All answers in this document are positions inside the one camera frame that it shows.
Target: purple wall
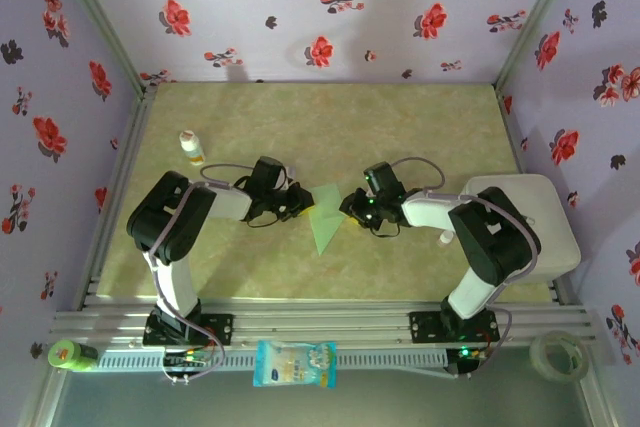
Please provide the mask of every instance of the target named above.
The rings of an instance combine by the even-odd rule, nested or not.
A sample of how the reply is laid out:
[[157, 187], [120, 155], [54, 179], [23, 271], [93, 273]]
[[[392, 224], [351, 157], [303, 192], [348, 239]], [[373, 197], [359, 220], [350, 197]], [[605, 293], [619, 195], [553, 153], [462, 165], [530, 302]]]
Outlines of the purple wall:
[[640, 0], [555, 0], [504, 88], [523, 165], [566, 200], [583, 254], [571, 280], [610, 341], [600, 370], [627, 425], [640, 416], [638, 12]]
[[134, 93], [76, 0], [0, 12], [0, 423], [13, 426], [54, 312], [73, 307]]
[[457, 83], [496, 79], [536, 0], [99, 1], [147, 82]]

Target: tape roll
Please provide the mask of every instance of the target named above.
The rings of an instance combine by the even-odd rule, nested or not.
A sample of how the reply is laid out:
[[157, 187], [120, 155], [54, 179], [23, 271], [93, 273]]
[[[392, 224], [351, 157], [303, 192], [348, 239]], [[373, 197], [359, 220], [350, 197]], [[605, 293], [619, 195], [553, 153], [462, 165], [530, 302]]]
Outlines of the tape roll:
[[[561, 354], [567, 369], [560, 370], [552, 363], [550, 354]], [[552, 331], [536, 338], [529, 349], [529, 357], [538, 373], [552, 382], [577, 382], [589, 371], [589, 356], [584, 344], [568, 332]]]

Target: beige mat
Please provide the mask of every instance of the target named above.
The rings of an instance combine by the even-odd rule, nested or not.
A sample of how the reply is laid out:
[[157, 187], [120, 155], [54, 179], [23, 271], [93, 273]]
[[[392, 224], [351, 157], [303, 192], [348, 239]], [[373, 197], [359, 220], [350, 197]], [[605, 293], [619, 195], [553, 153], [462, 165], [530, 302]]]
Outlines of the beige mat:
[[[460, 192], [470, 177], [512, 173], [516, 166], [490, 85], [327, 85], [178, 83], [160, 87], [117, 229], [99, 294], [154, 294], [126, 221], [161, 175], [192, 179], [178, 134], [192, 129], [209, 162], [253, 165], [260, 155], [297, 169], [303, 187], [337, 183], [345, 196], [365, 187], [364, 168], [421, 155], [447, 174], [444, 192]], [[234, 181], [243, 171], [220, 170]], [[407, 189], [437, 173], [420, 163], [398, 166]], [[264, 229], [209, 220], [191, 251], [194, 285], [203, 298], [441, 300], [467, 269], [455, 241], [441, 248], [439, 232], [403, 229], [377, 239], [343, 222], [318, 256], [308, 217]], [[546, 285], [508, 289], [501, 300], [549, 301]]]

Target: metal frame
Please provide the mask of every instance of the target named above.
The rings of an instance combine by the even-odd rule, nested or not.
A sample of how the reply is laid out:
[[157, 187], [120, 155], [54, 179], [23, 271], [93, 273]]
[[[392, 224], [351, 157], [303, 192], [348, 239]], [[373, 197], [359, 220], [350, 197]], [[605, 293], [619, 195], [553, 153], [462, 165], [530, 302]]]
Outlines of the metal frame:
[[531, 9], [528, 21], [525, 23], [516, 44], [513, 49], [511, 49], [507, 60], [498, 74], [498, 79], [495, 83], [497, 90], [501, 90], [502, 87], [504, 87], [509, 76], [516, 70], [524, 51], [533, 39], [538, 37], [540, 22], [545, 18], [552, 4], [553, 0], [536, 0], [536, 3]]
[[[158, 350], [143, 349], [141, 345], [145, 319], [155, 299], [151, 297], [114, 299], [96, 294], [99, 276], [135, 163], [153, 94], [149, 95], [149, 92], [146, 95], [143, 94], [136, 71], [98, 0], [80, 0], [80, 3], [114, 52], [138, 98], [132, 109], [126, 139], [121, 147], [115, 176], [110, 186], [111, 202], [100, 220], [90, 249], [82, 288], [75, 299], [74, 305], [78, 311], [58, 313], [49, 340], [53, 342], [61, 338], [70, 338], [90, 343], [104, 353], [98, 370], [113, 372], [120, 369], [119, 371], [122, 372], [130, 372], [140, 367], [137, 362], [144, 362], [134, 361], [135, 359], [161, 354]], [[551, 0], [537, 0], [529, 21], [496, 82], [499, 102], [502, 102], [501, 88], [514, 71], [526, 45], [537, 35], [539, 23], [550, 4]], [[519, 161], [518, 156], [515, 155], [518, 150], [516, 148], [513, 150], [514, 158]], [[591, 346], [597, 342], [598, 333], [594, 323], [591, 322], [590, 313], [580, 305], [567, 305], [576, 302], [576, 298], [571, 294], [568, 283], [562, 278], [554, 282], [554, 288], [557, 299], [554, 299], [555, 302], [551, 304], [501, 305], [511, 310], [514, 315], [514, 324], [504, 344], [505, 347], [527, 346], [533, 338], [542, 333], [562, 329], [577, 335], [591, 350]], [[351, 358], [361, 359], [361, 356], [367, 357], [367, 354], [371, 354], [374, 360], [369, 364], [365, 362], [365, 368], [400, 368], [419, 371], [421, 366], [416, 367], [415, 358], [417, 357], [412, 360], [411, 353], [431, 352], [435, 355], [441, 353], [443, 347], [459, 347], [459, 344], [412, 344], [408, 312], [437, 310], [439, 308], [437, 303], [227, 300], [205, 302], [203, 308], [205, 312], [229, 312], [236, 315], [234, 337], [228, 349], [231, 359], [248, 358], [258, 340], [277, 338], [292, 341], [322, 341], [331, 339], [338, 341], [341, 351], [346, 351], [345, 355], [351, 355]], [[503, 329], [505, 316], [499, 313], [497, 320]], [[468, 345], [473, 347], [482, 344], [468, 343]], [[233, 361], [230, 368], [248, 368], [249, 363], [239, 365], [239, 362]], [[49, 367], [43, 368], [38, 373], [34, 381], [34, 385], [37, 384], [37, 386], [33, 389], [31, 398], [27, 400], [21, 426], [48, 427], [51, 425], [67, 375], [66, 372]], [[591, 369], [581, 382], [581, 388], [585, 406], [594, 425], [618, 426], [610, 399], [602, 389], [595, 369]]]
[[[142, 335], [153, 301], [131, 299], [100, 300], [81, 312], [56, 315], [50, 342], [71, 339], [86, 342], [101, 350], [142, 350]], [[596, 341], [591, 318], [582, 306], [556, 304], [504, 304], [513, 314], [513, 326], [507, 346], [528, 346], [537, 336], [550, 330], [565, 330], [586, 344]], [[255, 350], [259, 340], [321, 342], [334, 340], [341, 350], [459, 348], [450, 344], [413, 344], [408, 314], [412, 311], [437, 311], [437, 302], [384, 301], [297, 301], [228, 300], [205, 302], [203, 312], [224, 312], [235, 316], [230, 351]], [[504, 329], [506, 315], [497, 314]], [[482, 347], [466, 342], [470, 347]]]

